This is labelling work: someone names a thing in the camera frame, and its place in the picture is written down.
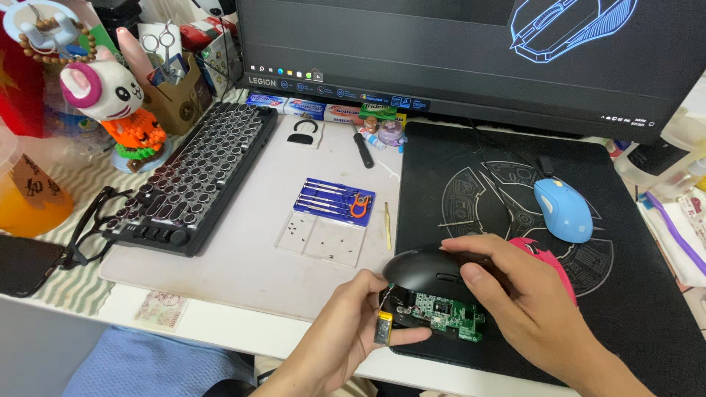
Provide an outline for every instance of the pen holder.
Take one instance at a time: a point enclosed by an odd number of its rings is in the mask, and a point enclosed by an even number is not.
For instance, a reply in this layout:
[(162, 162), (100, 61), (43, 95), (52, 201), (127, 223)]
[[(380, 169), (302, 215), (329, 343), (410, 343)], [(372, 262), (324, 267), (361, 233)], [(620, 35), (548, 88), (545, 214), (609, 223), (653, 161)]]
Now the pen holder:
[(155, 115), (167, 134), (186, 134), (213, 101), (194, 56), (190, 52), (182, 55), (189, 72), (179, 84), (142, 85), (145, 108)]

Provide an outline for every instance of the orange tool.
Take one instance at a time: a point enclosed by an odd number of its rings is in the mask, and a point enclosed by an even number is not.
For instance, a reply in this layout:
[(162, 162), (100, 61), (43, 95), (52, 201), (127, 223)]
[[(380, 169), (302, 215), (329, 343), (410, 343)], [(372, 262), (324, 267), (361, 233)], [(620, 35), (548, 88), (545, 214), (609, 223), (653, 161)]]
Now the orange tool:
[[(368, 213), (368, 203), (370, 202), (370, 196), (360, 196), (360, 193), (358, 193), (355, 196), (355, 201), (353, 201), (353, 204), (351, 204), (351, 215), (353, 215), (353, 218), (360, 219), (365, 216), (365, 214)], [(362, 213), (355, 213), (355, 208), (356, 207), (363, 207), (363, 212)]]

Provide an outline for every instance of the paper money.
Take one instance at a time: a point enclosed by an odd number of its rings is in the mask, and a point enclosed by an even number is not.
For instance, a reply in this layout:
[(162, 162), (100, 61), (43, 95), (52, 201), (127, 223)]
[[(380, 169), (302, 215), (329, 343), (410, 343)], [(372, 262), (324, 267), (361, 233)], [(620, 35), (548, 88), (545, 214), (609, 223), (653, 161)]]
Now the paper money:
[(150, 291), (135, 314), (135, 322), (156, 331), (175, 332), (188, 303), (185, 297)]

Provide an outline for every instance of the monitor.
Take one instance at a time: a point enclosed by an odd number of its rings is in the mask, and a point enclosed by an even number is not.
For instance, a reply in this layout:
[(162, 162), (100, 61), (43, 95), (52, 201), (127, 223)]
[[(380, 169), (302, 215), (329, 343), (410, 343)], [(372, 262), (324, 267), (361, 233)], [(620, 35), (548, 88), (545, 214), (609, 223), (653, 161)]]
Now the monitor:
[(640, 143), (706, 65), (704, 0), (237, 7), (250, 86)]

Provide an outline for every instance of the circuit board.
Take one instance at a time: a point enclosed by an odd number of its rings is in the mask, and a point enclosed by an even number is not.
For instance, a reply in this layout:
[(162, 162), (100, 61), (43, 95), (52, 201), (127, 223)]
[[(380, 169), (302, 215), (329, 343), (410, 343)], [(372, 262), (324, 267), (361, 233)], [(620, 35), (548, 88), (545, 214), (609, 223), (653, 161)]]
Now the circuit board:
[(407, 314), (430, 321), (433, 330), (446, 332), (447, 327), (456, 328), (463, 340), (478, 343), (483, 338), (478, 328), (485, 323), (485, 315), (474, 304), (417, 293), (414, 306), (397, 310), (405, 313), (409, 310)]

